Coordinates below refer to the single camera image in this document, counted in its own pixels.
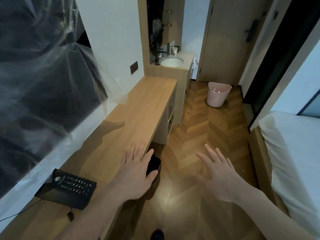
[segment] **wooden floor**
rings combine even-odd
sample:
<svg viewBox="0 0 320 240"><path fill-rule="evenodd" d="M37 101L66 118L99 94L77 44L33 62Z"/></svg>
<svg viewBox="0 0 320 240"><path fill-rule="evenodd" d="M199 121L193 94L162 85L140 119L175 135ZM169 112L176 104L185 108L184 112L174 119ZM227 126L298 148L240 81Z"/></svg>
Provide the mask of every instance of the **wooden floor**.
<svg viewBox="0 0 320 240"><path fill-rule="evenodd" d="M220 109L206 104L208 84L192 81L181 126L171 131L161 153L159 186L143 206L133 240L149 240L162 229L165 240L263 239L260 231L237 205L209 195L192 177L204 173L196 151L204 144L218 147L236 171L257 186L248 145L241 91L233 87Z"/></svg>

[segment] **sink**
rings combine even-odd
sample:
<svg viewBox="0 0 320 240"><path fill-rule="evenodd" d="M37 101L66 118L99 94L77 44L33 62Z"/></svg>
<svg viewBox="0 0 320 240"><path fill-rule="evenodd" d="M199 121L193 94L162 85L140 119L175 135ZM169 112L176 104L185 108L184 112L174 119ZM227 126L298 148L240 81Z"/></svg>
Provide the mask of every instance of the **sink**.
<svg viewBox="0 0 320 240"><path fill-rule="evenodd" d="M179 67L183 64L183 60L180 58L167 58L161 61L161 65L164 67Z"/></svg>

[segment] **wooden desk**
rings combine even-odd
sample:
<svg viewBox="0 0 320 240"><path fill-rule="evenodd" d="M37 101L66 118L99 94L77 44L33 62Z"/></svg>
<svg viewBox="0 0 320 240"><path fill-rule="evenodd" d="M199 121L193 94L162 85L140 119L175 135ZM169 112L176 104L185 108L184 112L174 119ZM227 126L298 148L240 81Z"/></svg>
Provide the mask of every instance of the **wooden desk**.
<svg viewBox="0 0 320 240"><path fill-rule="evenodd" d="M93 198L96 197L118 171L122 153L132 142L146 141L146 153L176 83L174 79L143 77L129 92L127 104L118 104L61 169L96 181ZM106 135L110 131L110 122L117 122L120 129ZM69 224L69 211L66 206L41 201L18 215L1 233L0 239L54 239Z"/></svg>

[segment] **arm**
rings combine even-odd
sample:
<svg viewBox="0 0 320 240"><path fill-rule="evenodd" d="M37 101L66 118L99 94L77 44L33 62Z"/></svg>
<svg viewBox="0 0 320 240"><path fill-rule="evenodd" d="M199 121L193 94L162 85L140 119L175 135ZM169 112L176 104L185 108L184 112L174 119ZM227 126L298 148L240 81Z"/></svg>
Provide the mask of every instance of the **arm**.
<svg viewBox="0 0 320 240"><path fill-rule="evenodd" d="M196 177L214 196L242 207L268 240L314 240L262 191L244 181L219 149L214 151L208 145L205 148L209 157L202 153L196 155L208 168L211 178L208 180L202 175Z"/></svg>
<svg viewBox="0 0 320 240"><path fill-rule="evenodd" d="M56 238L56 240L97 240L103 229L110 225L118 208L127 200L138 199L150 188L158 174L152 171L146 177L151 149L143 158L145 143L137 152L132 144L129 152L123 154L121 166L114 179L106 185L99 196L74 219Z"/></svg>

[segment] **door handle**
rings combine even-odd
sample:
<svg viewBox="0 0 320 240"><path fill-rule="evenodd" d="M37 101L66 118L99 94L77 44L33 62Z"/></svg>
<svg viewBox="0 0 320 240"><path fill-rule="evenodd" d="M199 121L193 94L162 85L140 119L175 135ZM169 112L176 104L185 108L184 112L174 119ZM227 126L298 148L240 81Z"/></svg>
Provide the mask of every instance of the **door handle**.
<svg viewBox="0 0 320 240"><path fill-rule="evenodd" d="M245 40L247 43L250 43L251 40L253 39L254 33L256 32L256 29L258 27L258 23L259 23L258 19L253 20L250 29L246 29L244 31L245 33L248 33L247 39Z"/></svg>

